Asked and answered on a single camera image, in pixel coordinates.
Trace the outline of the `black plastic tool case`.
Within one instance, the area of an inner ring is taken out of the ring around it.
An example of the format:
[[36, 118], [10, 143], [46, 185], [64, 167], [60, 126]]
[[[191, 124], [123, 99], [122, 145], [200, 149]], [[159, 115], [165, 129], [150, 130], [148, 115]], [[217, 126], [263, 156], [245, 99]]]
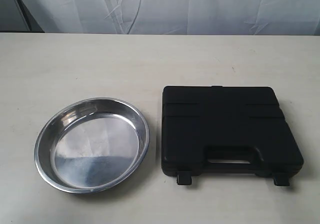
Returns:
[[272, 88], [163, 89], [161, 169], [178, 185], [202, 174], [253, 174], [287, 187], [303, 164]]

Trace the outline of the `round stainless steel tray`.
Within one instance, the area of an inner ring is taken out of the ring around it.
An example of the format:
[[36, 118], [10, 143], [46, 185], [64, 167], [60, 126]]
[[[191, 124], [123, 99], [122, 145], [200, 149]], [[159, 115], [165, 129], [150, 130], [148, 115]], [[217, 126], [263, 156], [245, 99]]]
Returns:
[[149, 125], [136, 107], [96, 97], [73, 103], [47, 121], [35, 142], [34, 162], [55, 189], [92, 194], [130, 177], [149, 145]]

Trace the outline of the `white backdrop curtain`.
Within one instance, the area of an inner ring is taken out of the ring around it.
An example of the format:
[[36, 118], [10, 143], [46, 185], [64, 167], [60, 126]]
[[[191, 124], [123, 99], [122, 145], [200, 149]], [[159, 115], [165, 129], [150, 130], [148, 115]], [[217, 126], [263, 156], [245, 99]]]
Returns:
[[320, 0], [22, 0], [46, 33], [311, 35]]

